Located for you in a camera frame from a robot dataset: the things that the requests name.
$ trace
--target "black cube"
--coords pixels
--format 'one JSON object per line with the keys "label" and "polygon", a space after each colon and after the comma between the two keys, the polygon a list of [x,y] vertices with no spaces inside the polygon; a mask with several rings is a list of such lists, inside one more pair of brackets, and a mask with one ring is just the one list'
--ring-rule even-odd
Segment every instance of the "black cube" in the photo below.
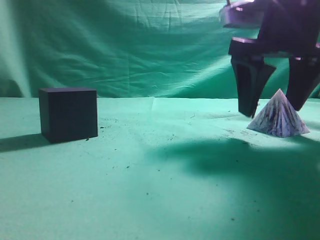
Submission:
{"label": "black cube", "polygon": [[97,90],[40,88],[38,93],[41,133],[50,143],[98,136]]}

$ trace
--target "green table surface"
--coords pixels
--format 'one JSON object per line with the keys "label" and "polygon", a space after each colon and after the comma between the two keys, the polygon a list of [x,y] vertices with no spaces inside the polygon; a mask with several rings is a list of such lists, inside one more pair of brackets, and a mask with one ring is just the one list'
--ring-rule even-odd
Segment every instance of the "green table surface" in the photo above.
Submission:
{"label": "green table surface", "polygon": [[49,144],[37,98],[0,98],[0,239],[318,240],[319,108],[277,138],[236,99],[99,98],[98,137]]}

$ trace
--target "green fabric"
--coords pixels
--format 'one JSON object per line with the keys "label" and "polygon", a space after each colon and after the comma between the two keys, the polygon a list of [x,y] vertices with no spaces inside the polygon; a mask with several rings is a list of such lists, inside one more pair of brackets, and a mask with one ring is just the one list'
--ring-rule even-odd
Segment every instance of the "green fabric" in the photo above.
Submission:
{"label": "green fabric", "polygon": [[[236,98],[225,0],[0,1],[0,97],[93,87],[100,97]],[[288,60],[262,98],[286,92]]]}
{"label": "green fabric", "polygon": [[99,137],[48,144],[37,99],[0,98],[0,239],[319,240],[319,107],[283,139],[236,99],[100,98]]}

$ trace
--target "patterned pyramid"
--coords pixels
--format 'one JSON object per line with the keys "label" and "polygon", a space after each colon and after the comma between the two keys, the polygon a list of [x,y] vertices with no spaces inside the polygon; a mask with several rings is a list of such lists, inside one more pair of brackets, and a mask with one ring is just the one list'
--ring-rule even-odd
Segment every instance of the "patterned pyramid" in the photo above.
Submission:
{"label": "patterned pyramid", "polygon": [[247,128],[280,138],[310,133],[281,89],[273,95]]}

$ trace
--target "green backdrop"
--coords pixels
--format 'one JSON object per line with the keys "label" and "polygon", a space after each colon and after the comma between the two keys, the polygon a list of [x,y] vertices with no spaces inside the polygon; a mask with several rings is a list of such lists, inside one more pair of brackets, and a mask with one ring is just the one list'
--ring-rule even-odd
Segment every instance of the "green backdrop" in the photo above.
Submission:
{"label": "green backdrop", "polygon": [[[0,97],[93,87],[100,97],[236,98],[225,0],[1,0]],[[288,60],[261,98],[288,84]]]}

